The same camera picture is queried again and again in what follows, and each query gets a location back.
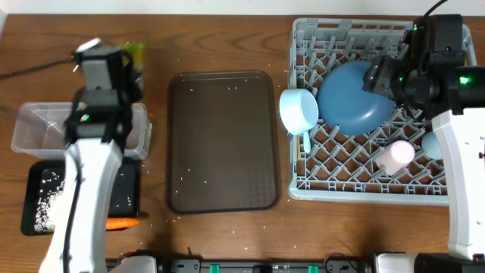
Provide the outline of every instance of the clear plastic container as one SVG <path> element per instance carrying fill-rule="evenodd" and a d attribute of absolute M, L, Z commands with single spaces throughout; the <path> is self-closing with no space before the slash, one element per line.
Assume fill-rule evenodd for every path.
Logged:
<path fill-rule="evenodd" d="M 70 114 L 70 102 L 28 102 L 17 116 L 12 149 L 43 159 L 63 159 L 64 121 Z M 127 139 L 124 155 L 145 159 L 149 155 L 152 124 L 146 107 L 136 103 L 133 108 L 133 129 Z"/>

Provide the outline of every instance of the blue bowl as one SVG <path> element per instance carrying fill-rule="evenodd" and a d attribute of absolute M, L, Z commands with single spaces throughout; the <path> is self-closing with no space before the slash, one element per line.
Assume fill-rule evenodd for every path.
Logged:
<path fill-rule="evenodd" d="M 369 133 L 389 119 L 394 101 L 362 90 L 368 61 L 351 61 L 330 72 L 317 96 L 320 115 L 330 127 L 340 126 L 340 133 Z"/>

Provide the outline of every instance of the dish rack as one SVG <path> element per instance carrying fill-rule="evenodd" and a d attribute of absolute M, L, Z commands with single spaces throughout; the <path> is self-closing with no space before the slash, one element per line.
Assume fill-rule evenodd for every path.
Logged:
<path fill-rule="evenodd" d="M 325 77 L 341 64 L 378 55 L 403 58 L 401 43 L 412 22 L 386 20 L 301 18 L 293 23 L 289 49 L 288 88 L 305 88 L 317 95 Z M 463 25 L 462 47 L 467 64 L 476 65 L 473 42 Z M 414 116 L 421 110 L 411 110 Z M 359 136 L 339 133 L 319 119 L 310 132 L 311 151 L 302 136 L 288 134 L 288 193 L 294 199 L 447 206 L 443 162 L 426 156 L 422 136 L 427 121 L 415 121 L 399 107 L 381 127 Z M 380 170 L 375 158 L 384 146 L 405 140 L 416 151 L 407 168 L 393 176 Z"/>

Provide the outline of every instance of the wood grain surface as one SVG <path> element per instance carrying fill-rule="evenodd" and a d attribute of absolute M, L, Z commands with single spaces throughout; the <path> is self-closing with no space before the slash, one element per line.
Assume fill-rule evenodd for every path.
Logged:
<path fill-rule="evenodd" d="M 411 20 L 410 17 L 372 17 Z M 68 58 L 94 36 L 112 42 L 146 40 L 145 99 L 153 123 L 143 162 L 138 227 L 109 232 L 107 257 L 152 249 L 170 258 L 187 247 L 205 259 L 323 259 L 333 252 L 446 252 L 447 208 L 295 201 L 286 193 L 286 131 L 277 118 L 281 201 L 271 210 L 177 217 L 165 204 L 167 87 L 187 72 L 261 70 L 277 102 L 286 85 L 288 41 L 296 17 L 162 15 L 10 15 L 0 40 L 0 74 Z M 485 61 L 485 19 L 465 18 L 479 63 Z M 11 150 L 15 113 L 25 102 L 67 102 L 83 77 L 64 65 L 0 81 L 0 271 L 38 271 L 51 237 L 26 237 L 20 217 L 30 166 L 39 161 Z"/>

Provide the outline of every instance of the carrot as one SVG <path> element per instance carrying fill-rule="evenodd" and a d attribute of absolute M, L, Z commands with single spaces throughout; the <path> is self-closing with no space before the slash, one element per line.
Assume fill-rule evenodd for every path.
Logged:
<path fill-rule="evenodd" d="M 131 228 L 138 225 L 139 221 L 136 218 L 108 218 L 106 221 L 106 230 L 112 231 L 121 228 Z"/>

